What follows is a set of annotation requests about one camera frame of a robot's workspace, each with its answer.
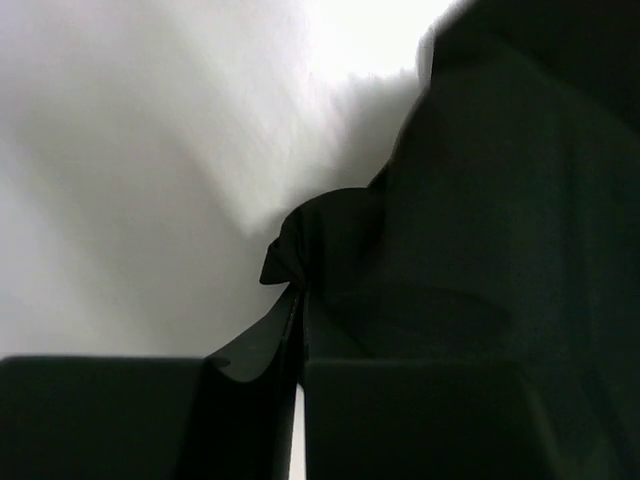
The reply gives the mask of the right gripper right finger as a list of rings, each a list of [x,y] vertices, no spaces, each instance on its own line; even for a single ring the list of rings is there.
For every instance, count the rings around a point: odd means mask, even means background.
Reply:
[[[508,294],[465,284],[339,292],[303,313],[311,479],[561,479]]]

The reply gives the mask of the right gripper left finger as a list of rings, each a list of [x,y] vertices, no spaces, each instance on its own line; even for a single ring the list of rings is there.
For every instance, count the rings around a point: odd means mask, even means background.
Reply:
[[[203,358],[1,362],[5,479],[284,479],[296,391],[292,289]]]

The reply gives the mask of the black trousers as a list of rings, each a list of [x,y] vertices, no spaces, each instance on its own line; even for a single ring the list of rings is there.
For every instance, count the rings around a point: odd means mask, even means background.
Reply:
[[[639,475],[639,5],[478,1],[370,185],[294,210],[261,280],[510,296],[565,475]]]

